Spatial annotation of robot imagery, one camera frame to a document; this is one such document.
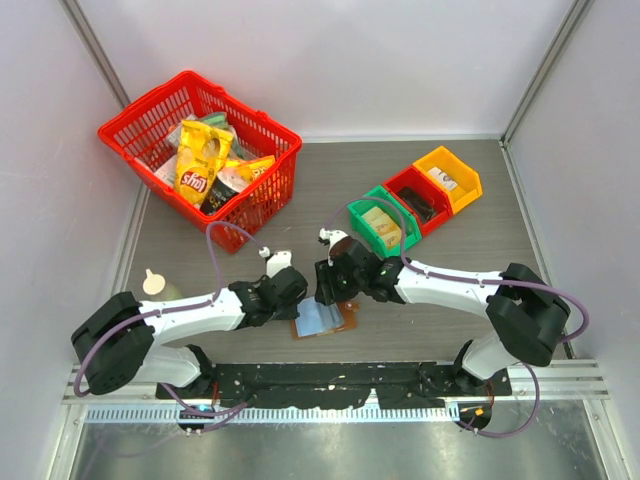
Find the brown leather card holder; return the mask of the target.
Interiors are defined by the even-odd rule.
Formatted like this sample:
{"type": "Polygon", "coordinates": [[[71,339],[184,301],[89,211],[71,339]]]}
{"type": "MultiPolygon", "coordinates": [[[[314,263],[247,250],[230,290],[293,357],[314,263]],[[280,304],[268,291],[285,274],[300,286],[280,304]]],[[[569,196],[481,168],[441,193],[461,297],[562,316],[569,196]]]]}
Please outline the brown leather card holder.
{"type": "Polygon", "coordinates": [[[356,301],[326,306],[313,298],[304,299],[298,305],[299,316],[291,321],[292,336],[301,340],[355,329],[359,308],[356,301]]]}

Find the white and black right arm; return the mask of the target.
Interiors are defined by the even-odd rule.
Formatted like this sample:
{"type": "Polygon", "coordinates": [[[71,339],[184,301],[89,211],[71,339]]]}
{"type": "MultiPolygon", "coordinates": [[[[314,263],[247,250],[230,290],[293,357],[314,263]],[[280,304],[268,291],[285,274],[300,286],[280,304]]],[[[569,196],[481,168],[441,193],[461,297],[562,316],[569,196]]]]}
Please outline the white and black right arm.
{"type": "Polygon", "coordinates": [[[437,305],[490,322],[492,332],[466,342],[454,361],[451,380],[462,394],[480,392],[498,371],[517,363],[548,366],[563,341],[569,306],[522,264],[465,272],[402,256],[380,258],[340,231],[319,241],[328,248],[315,265],[315,299],[323,305],[364,294],[380,303],[437,305]]]}

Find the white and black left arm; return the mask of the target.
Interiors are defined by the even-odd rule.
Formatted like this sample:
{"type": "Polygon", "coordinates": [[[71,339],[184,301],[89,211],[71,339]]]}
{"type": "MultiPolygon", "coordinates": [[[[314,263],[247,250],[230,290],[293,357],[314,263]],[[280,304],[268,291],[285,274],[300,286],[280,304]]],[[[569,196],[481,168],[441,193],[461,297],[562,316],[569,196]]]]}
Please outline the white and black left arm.
{"type": "Polygon", "coordinates": [[[288,266],[254,282],[237,281],[213,294],[180,300],[139,302],[129,291],[117,293],[71,336],[80,361],[74,394],[105,395],[138,379],[202,398],[213,387],[211,362],[199,348],[168,344],[293,319],[307,289],[304,276],[288,266]]]}

